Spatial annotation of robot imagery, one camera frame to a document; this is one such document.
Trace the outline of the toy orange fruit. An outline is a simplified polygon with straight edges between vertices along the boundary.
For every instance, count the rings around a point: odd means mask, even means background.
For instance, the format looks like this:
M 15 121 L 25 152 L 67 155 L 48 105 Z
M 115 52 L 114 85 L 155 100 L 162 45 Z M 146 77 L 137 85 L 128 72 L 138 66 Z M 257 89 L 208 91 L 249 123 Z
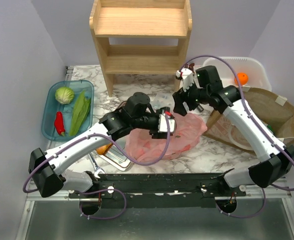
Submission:
M 240 85 L 243 86 L 243 85 L 245 85 L 248 82 L 249 77 L 248 77 L 248 75 L 246 73 L 239 72 L 237 74 L 237 77 L 234 78 L 235 85 L 238 85 L 237 79 L 239 80 Z

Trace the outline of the green toy leafy vegetable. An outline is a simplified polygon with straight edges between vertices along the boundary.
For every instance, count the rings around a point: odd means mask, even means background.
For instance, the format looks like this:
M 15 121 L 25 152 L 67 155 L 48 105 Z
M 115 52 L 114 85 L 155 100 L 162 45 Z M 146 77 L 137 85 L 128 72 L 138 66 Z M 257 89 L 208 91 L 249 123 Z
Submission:
M 83 90 L 81 94 L 78 96 L 72 111 L 69 136 L 75 136 L 78 133 L 80 127 L 87 118 L 90 109 L 90 104 L 91 98 L 87 98 L 85 96 L 85 91 Z

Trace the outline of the clear green snack packet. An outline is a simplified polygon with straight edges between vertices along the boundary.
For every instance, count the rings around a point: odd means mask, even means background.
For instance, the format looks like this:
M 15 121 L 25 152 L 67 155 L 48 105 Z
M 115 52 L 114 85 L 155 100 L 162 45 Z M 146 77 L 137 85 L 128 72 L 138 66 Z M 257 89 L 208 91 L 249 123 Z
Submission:
M 265 124 L 265 126 L 268 128 L 268 130 L 274 135 L 274 130 L 273 128 L 271 127 L 271 125 L 269 124 Z

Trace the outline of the brown burlap tote bag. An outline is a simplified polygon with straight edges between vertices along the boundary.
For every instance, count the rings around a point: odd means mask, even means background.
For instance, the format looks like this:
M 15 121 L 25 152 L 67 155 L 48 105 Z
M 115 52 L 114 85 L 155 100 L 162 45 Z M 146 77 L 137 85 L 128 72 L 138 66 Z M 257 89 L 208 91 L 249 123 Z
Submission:
M 285 145 L 294 144 L 294 106 L 283 96 L 271 91 L 244 87 L 244 96 L 256 116 L 271 125 L 274 135 Z M 254 155 L 248 141 L 240 131 L 218 111 L 212 111 L 207 120 L 204 136 Z

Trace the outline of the red toy pepper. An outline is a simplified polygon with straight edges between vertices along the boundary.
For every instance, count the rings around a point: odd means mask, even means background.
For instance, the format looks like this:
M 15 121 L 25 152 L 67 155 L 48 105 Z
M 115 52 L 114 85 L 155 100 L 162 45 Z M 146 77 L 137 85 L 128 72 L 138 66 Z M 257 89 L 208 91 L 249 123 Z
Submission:
M 62 112 L 60 112 L 60 111 L 58 111 L 56 113 L 56 118 L 55 118 L 55 121 L 54 121 L 54 127 L 55 127 L 57 133 L 60 136 L 65 136 L 63 115 L 62 115 Z

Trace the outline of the pale green toy vegetable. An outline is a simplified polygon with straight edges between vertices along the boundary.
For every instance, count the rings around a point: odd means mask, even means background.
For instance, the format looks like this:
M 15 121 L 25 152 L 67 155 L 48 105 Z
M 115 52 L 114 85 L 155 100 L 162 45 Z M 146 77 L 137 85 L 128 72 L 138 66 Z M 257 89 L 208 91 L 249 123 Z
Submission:
M 55 92 L 55 99 L 62 105 L 70 104 L 74 96 L 74 91 L 66 86 L 58 88 Z

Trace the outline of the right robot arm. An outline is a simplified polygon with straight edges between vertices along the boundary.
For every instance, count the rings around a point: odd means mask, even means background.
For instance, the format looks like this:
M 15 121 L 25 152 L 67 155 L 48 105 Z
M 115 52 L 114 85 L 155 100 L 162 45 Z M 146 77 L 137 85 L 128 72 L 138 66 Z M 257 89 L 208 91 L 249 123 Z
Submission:
M 182 88 L 173 93 L 174 113 L 185 116 L 200 104 L 209 104 L 227 118 L 244 136 L 259 159 L 259 164 L 244 169 L 231 169 L 219 177 L 217 191 L 228 196 L 240 185 L 265 188 L 289 172 L 294 161 L 294 146 L 276 138 L 242 99 L 239 88 L 224 87 L 215 66 L 192 72 L 176 72 Z

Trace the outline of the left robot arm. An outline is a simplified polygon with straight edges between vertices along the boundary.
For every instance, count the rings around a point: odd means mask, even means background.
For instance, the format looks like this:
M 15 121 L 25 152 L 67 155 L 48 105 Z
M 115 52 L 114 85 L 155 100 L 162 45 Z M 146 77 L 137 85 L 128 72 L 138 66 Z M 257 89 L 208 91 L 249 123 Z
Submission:
M 28 180 L 33 180 L 36 191 L 43 198 L 50 197 L 63 188 L 82 192 L 91 198 L 98 186 L 89 172 L 67 174 L 67 169 L 92 151 L 130 134 L 134 129 L 148 130 L 154 139 L 169 140 L 176 129 L 175 118 L 169 107 L 153 110 L 150 98 L 136 92 L 122 107 L 105 114 L 84 133 L 48 151 L 34 149 L 30 154 Z

